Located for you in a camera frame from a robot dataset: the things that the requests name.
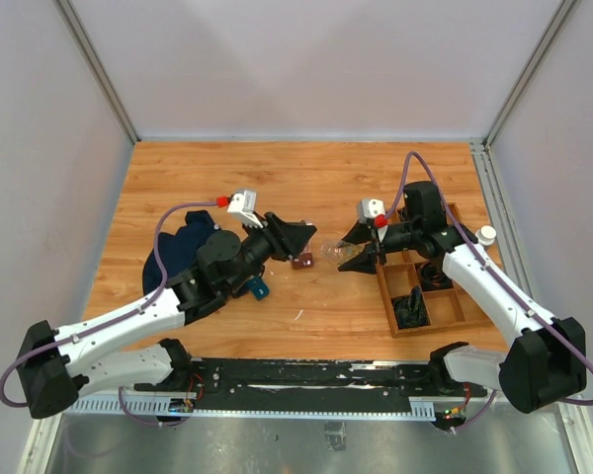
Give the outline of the clear pill bottle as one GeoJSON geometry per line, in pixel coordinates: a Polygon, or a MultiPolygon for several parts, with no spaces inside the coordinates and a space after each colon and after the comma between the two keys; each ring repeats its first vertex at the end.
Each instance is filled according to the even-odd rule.
{"type": "Polygon", "coordinates": [[[325,261],[340,266],[358,256],[362,251],[361,245],[345,241],[324,241],[320,245],[319,256],[325,261]]]}

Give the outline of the red pill organizer box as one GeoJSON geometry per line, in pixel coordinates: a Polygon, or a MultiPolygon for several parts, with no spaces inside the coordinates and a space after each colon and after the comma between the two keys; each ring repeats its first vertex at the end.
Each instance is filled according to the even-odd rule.
{"type": "Polygon", "coordinates": [[[309,269],[314,266],[314,258],[310,252],[304,252],[291,260],[292,269],[295,271],[309,269]]]}

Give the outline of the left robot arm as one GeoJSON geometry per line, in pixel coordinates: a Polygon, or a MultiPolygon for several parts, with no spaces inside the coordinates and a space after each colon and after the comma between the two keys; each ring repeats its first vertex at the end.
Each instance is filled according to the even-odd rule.
{"type": "Polygon", "coordinates": [[[159,282],[140,299],[79,324],[53,328],[42,320],[30,326],[15,361],[25,396],[20,407],[40,420],[108,388],[140,383],[185,388],[192,367],[181,343],[167,340],[132,352],[127,346],[217,312],[263,273],[267,261],[300,254],[316,228],[268,212],[245,232],[240,238],[230,230],[211,230],[193,243],[191,261],[177,272],[165,267],[161,253],[173,237],[161,235],[151,254],[159,282]]]}

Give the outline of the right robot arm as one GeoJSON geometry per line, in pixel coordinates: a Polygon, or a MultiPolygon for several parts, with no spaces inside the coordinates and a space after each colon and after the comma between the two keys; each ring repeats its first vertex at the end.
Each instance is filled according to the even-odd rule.
{"type": "Polygon", "coordinates": [[[485,251],[478,235],[460,224],[430,181],[402,191],[401,218],[392,222],[384,204],[364,198],[357,221],[342,238],[361,252],[340,265],[342,272],[375,274],[389,254],[411,250],[437,263],[500,331],[509,350],[480,350],[451,343],[432,352],[428,382],[449,395],[464,382],[502,392],[518,411],[528,414],[585,389],[586,338],[572,317],[559,319],[519,288],[485,251]]]}

